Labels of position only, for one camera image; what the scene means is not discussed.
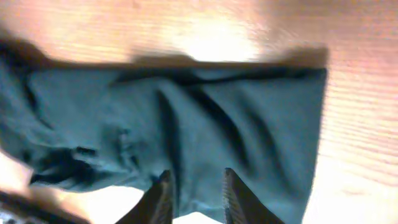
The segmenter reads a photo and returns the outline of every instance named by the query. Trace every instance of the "wood grain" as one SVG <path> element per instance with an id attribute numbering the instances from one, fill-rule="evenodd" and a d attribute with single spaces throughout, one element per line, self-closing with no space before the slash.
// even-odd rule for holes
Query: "wood grain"
<path id="1" fill-rule="evenodd" d="M 328 48 L 322 140 L 303 223 L 398 223 L 395 0 L 2 0 L 0 16 L 13 35 L 72 62 L 176 54 L 275 62 L 297 48 Z M 1 188 L 25 191 L 29 171 L 0 160 Z M 14 172 L 4 176 L 5 169 Z M 141 196 L 130 190 L 69 194 L 60 201 L 94 223 L 109 223 Z M 104 218 L 111 201 L 122 207 Z"/>

